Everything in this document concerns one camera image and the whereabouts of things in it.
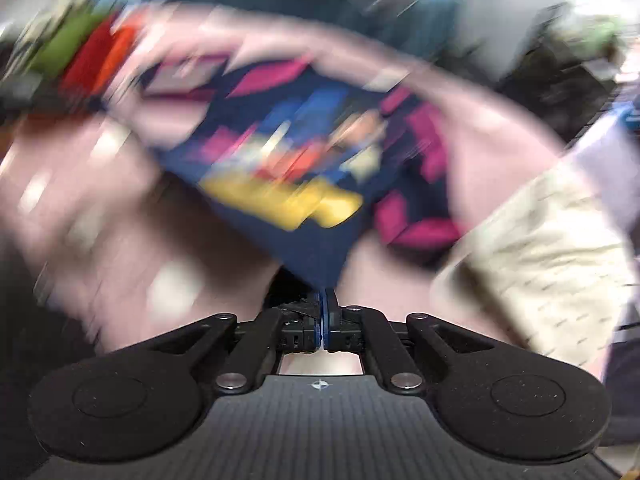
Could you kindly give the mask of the navy cartoon print shirt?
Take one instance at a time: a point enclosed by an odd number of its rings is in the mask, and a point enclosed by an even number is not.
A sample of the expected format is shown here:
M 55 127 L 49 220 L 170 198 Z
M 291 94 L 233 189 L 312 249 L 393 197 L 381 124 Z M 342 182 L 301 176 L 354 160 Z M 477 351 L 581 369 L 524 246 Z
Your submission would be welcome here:
M 367 229 L 430 255 L 460 238 L 432 103 L 400 82 L 328 75 L 306 56 L 229 62 L 165 58 L 119 81 L 104 108 L 160 168 L 316 287 L 338 282 Z

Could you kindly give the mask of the red orange folded clothes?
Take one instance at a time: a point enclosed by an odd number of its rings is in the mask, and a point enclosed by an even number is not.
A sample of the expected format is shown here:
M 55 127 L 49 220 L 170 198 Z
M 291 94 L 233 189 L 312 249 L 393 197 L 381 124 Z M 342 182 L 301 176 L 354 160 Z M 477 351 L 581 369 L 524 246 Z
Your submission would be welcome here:
M 140 30 L 136 24 L 125 24 L 113 32 L 114 23 L 112 15 L 90 34 L 63 74 L 63 91 L 98 96 L 112 80 L 130 55 Z

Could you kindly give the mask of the pink bed sheet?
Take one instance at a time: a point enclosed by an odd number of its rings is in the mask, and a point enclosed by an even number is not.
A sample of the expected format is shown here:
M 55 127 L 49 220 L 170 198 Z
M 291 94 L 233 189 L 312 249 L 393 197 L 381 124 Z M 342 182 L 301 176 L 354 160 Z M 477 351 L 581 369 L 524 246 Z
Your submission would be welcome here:
M 147 4 L 137 18 L 142 36 L 116 82 L 164 54 L 223 48 L 232 49 L 233 66 L 298 55 L 356 84 L 405 82 L 438 110 L 464 235 L 559 160 L 574 162 L 521 107 L 351 32 L 198 4 Z M 102 116 L 26 118 L 13 133 L 1 165 L 2 223 L 39 286 L 51 289 L 100 348 L 122 348 L 217 312 L 244 320 L 257 313 L 277 263 L 189 197 L 169 196 L 129 129 Z M 348 254 L 337 297 L 394 321 L 412 312 L 442 318 L 430 292 L 450 257 L 427 270 L 367 232 Z

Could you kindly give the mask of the cream dotted garment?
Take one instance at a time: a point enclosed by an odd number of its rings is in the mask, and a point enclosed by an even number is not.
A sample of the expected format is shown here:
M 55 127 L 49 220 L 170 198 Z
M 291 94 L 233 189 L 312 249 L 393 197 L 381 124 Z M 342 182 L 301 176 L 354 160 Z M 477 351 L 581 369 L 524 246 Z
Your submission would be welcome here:
M 430 300 L 447 321 L 601 376 L 638 284 L 628 240 L 563 158 L 462 237 Z

